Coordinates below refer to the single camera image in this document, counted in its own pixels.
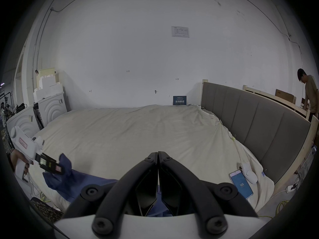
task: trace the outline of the brown shirt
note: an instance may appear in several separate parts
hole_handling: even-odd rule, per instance
[[[310,112],[316,113],[317,110],[317,86],[311,75],[308,75],[308,82],[306,83],[306,100],[310,100]]]

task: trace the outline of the white handheld device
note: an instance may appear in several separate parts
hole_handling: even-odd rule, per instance
[[[12,128],[10,136],[14,147],[19,150],[29,162],[35,160],[36,154],[42,154],[44,140],[42,140],[40,136],[31,139],[18,126]],[[31,193],[31,183],[23,178],[25,165],[21,159],[18,159],[14,174],[20,186]]]

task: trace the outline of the white bedsheet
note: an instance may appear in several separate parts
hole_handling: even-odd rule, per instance
[[[49,123],[37,135],[45,139],[43,152],[58,160],[64,153],[79,172],[120,179],[150,153],[165,151],[199,179],[229,182],[229,173],[241,162],[250,162],[258,183],[250,184],[255,211],[269,200],[274,183],[262,175],[253,154],[213,114],[199,106],[145,106],[140,108],[71,111]],[[69,203],[48,188],[38,164],[31,177],[61,210]]]

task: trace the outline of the phone screen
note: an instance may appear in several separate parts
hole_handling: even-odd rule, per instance
[[[241,193],[243,197],[245,197],[245,199],[253,195],[253,191],[251,190],[248,182],[246,181],[244,175],[240,170],[230,173],[229,176],[230,179],[233,181],[233,184],[238,189],[238,192]]]

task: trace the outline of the screw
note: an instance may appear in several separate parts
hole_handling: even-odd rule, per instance
[[[232,193],[233,190],[231,189],[231,187],[222,187],[220,189],[220,191],[221,191],[221,193],[223,193],[225,195],[229,195]]]
[[[95,218],[92,229],[98,234],[108,235],[113,231],[113,224],[106,218]]]
[[[89,195],[89,196],[92,196],[92,195],[95,195],[97,193],[97,189],[94,189],[94,188],[89,188],[86,193]]]
[[[212,217],[207,222],[206,229],[211,234],[220,234],[227,229],[227,222],[223,217]]]

